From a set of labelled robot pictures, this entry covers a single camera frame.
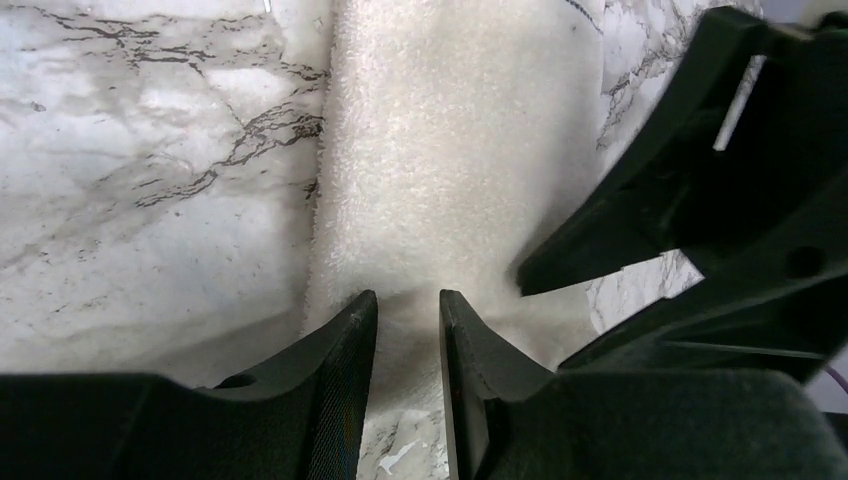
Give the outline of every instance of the screw hole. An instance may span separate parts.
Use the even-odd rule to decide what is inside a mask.
[[[799,247],[786,255],[788,278],[810,278],[824,268],[824,252],[815,247]]]
[[[240,373],[238,375],[233,375],[232,377],[228,377],[220,385],[215,387],[215,390],[223,390],[226,388],[241,388],[253,385],[256,383],[256,377],[253,375],[248,375],[246,373]]]

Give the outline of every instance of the purple wire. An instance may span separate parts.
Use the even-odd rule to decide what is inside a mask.
[[[830,365],[824,367],[824,371],[827,372],[827,374],[830,375],[830,378],[832,378],[836,383],[838,383],[839,386],[842,387],[842,391],[845,392],[846,395],[848,395],[848,380],[845,380],[845,377],[843,377],[839,372],[834,370],[834,368]]]

